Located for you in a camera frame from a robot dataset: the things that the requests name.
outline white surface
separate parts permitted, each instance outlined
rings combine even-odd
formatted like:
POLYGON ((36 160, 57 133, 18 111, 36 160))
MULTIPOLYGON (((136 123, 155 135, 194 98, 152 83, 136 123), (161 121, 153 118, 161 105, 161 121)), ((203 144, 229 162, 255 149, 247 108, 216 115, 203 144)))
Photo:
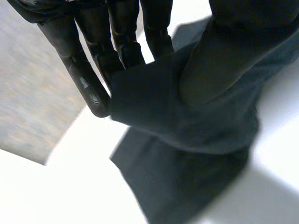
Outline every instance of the white surface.
MULTIPOLYGON (((180 23, 209 14, 207 0, 174 0, 169 33, 180 23)), ((152 61, 144 35, 139 42, 146 61, 152 61)), ((298 72, 295 64, 272 81, 259 106, 262 131, 254 145, 251 168, 211 206, 205 218, 193 220, 194 224, 273 224, 274 218, 281 221, 286 215, 295 221, 289 223, 299 223, 296 214, 281 214, 295 211, 296 201, 291 198, 299 195, 295 136, 299 132, 298 72)), ((108 159, 126 129, 85 108, 53 150, 46 167, 0 150, 0 223, 145 223, 134 195, 108 159)))

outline fabric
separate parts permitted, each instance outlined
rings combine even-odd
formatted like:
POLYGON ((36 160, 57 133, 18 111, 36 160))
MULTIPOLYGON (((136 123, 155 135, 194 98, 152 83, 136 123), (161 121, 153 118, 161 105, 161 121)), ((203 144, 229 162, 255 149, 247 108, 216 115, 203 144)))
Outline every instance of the fabric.
POLYGON ((231 88, 190 109, 178 80, 209 20, 179 27, 174 54, 112 77, 111 118, 132 127, 111 161, 150 224, 188 221, 240 175, 259 130, 261 88, 299 57, 296 32, 231 88))

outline gray floor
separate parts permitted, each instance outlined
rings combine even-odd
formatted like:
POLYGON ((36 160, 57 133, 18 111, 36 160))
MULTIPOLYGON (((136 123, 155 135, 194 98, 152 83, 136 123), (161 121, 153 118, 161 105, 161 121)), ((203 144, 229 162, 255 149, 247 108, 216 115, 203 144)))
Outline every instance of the gray floor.
POLYGON ((0 149, 43 164, 85 102, 38 27, 4 0, 0 15, 0 149))

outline dark blue cloth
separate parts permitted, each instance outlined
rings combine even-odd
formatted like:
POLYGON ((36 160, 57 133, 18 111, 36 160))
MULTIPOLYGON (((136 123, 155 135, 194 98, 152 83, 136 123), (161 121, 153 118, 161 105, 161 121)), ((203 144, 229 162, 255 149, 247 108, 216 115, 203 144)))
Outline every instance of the dark blue cloth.
POLYGON ((208 20, 179 27, 173 55, 112 78, 112 119, 132 127, 111 160, 150 224, 188 221, 238 177, 259 130, 261 88, 299 57, 297 32, 220 96, 185 107, 179 76, 208 20))

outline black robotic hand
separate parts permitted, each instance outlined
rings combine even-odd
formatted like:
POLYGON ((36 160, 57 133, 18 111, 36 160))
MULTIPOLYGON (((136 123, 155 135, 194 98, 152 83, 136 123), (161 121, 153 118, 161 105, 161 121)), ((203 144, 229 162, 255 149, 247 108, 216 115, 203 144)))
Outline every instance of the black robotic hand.
MULTIPOLYGON (((145 64, 136 40, 139 0, 8 0, 27 21, 37 23, 56 49, 92 113, 110 114, 110 96, 92 69, 79 40, 82 31, 108 88, 118 71, 145 64), (111 42, 110 24, 116 51, 111 42)), ((167 33, 172 0, 141 0, 144 30, 157 59, 173 52, 167 33)))

